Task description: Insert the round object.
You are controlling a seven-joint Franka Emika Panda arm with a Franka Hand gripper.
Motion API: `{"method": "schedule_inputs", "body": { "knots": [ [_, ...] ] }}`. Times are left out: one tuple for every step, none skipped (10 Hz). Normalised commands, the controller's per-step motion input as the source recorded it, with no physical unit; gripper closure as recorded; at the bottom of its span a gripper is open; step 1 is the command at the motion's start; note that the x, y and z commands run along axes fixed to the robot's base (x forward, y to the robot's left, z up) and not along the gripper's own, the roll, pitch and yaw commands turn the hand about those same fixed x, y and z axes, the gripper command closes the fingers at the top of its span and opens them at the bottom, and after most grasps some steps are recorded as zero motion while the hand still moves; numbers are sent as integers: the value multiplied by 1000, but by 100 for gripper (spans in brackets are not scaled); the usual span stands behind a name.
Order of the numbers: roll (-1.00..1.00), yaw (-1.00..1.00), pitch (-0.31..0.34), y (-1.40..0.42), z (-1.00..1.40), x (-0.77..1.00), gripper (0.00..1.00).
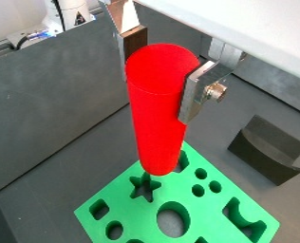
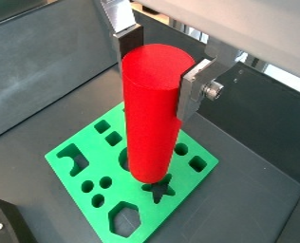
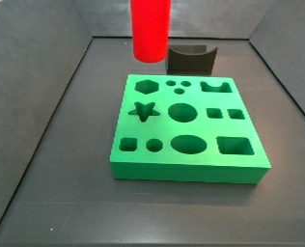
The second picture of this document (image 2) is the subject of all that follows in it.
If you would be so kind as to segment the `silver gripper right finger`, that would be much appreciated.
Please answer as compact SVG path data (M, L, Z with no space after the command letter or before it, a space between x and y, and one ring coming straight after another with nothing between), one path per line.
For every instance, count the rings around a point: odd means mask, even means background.
M196 113L204 99L215 101L224 90L216 80L237 63L240 50L211 37L205 58L184 74L180 86L177 117L185 122Z

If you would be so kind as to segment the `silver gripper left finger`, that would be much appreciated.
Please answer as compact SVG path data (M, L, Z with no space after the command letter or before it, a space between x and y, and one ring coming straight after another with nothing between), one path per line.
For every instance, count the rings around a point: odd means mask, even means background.
M109 20L118 66L126 54L144 45L144 26L137 23L130 0L101 0Z

